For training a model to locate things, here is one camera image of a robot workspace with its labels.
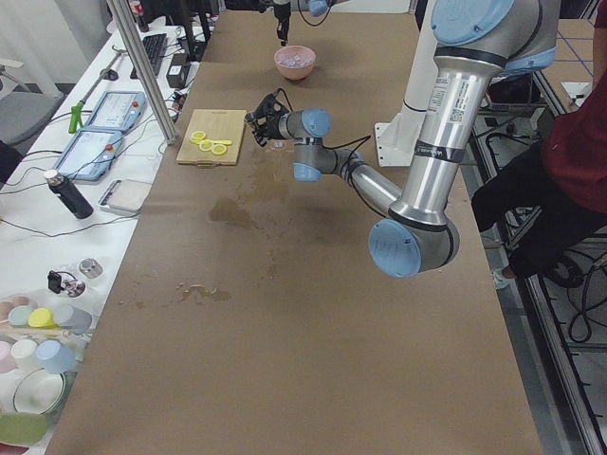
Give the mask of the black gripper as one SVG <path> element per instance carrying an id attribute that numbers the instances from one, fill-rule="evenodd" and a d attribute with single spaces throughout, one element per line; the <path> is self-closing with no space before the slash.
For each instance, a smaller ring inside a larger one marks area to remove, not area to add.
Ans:
<path id="1" fill-rule="evenodd" d="M 274 17 L 277 20 L 277 36 L 280 46 L 285 46 L 285 36 L 290 25 L 290 0 L 274 0 Z"/>
<path id="2" fill-rule="evenodd" d="M 280 120 L 289 113 L 289 109 L 277 99 L 274 93 L 266 95 L 254 112 L 246 113 L 245 123 L 253 127 L 256 143 L 264 148 L 270 139 L 283 139 Z"/>

